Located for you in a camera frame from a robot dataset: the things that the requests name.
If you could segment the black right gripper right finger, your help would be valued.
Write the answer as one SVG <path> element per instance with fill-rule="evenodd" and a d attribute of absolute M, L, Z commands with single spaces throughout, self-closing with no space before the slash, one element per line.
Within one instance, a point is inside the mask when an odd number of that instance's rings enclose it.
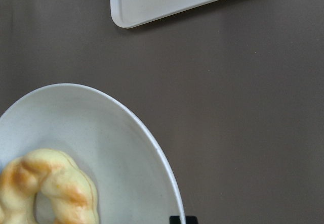
<path fill-rule="evenodd" d="M 198 219 L 194 215 L 185 216 L 186 224 L 198 224 Z"/>

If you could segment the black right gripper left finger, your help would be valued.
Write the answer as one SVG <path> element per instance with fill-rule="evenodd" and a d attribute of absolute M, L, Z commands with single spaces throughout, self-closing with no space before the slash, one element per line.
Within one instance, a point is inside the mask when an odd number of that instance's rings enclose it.
<path fill-rule="evenodd" d="M 169 217 L 169 224 L 180 224 L 180 216 L 172 215 Z"/>

